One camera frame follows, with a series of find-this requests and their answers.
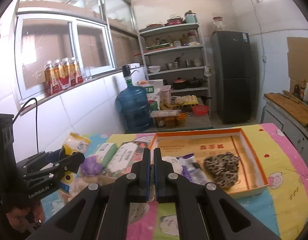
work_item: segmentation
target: orange box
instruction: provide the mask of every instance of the orange box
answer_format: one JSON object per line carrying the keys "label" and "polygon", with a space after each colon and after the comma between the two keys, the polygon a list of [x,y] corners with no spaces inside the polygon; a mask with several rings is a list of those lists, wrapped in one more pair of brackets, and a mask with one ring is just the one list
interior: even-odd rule
{"label": "orange box", "polygon": [[225,152],[239,156],[238,181],[225,190],[233,198],[260,194],[268,186],[260,161],[241,128],[157,133],[149,145],[152,163],[155,148],[161,149],[162,157],[194,153],[196,161],[210,180],[213,177],[202,165],[206,157]]}

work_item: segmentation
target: wooden cutting board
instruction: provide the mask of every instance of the wooden cutting board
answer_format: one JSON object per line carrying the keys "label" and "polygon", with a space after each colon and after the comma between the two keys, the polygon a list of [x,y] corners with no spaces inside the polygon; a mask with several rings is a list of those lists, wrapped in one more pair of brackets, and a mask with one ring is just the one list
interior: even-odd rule
{"label": "wooden cutting board", "polygon": [[295,103],[292,100],[283,97],[279,94],[265,94],[264,95],[269,100],[273,101],[275,104],[283,108],[287,113],[294,117],[303,127],[308,124],[308,106],[302,104],[301,102]]}

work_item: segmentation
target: white label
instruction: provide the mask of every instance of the white label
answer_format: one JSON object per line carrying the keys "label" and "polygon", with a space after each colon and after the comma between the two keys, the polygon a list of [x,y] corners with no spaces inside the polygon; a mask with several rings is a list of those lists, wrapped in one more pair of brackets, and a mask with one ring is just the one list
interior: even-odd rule
{"label": "white label", "polygon": [[246,33],[243,33],[243,41],[244,41],[244,42],[248,42],[247,34],[246,34]]}
{"label": "white label", "polygon": [[116,172],[126,168],[136,149],[137,144],[133,142],[122,145],[115,153],[107,167],[111,172]]}
{"label": "white label", "polygon": [[96,152],[97,162],[101,163],[109,149],[114,145],[114,143],[103,143]]}

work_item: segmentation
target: black refrigerator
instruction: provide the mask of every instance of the black refrigerator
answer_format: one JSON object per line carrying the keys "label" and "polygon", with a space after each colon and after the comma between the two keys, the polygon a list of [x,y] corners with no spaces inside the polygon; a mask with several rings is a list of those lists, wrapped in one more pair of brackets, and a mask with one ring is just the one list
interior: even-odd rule
{"label": "black refrigerator", "polygon": [[250,119],[254,70],[248,33],[218,31],[211,37],[217,114],[223,123]]}

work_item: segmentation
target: purple crumpled tissue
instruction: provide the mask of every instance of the purple crumpled tissue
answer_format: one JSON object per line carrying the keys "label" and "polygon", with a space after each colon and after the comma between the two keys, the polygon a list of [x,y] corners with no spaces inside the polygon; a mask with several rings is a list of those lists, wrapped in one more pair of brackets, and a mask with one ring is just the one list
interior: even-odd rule
{"label": "purple crumpled tissue", "polygon": [[85,158],[81,164],[81,171],[85,176],[96,176],[103,171],[103,165],[96,162],[97,156],[91,156]]}

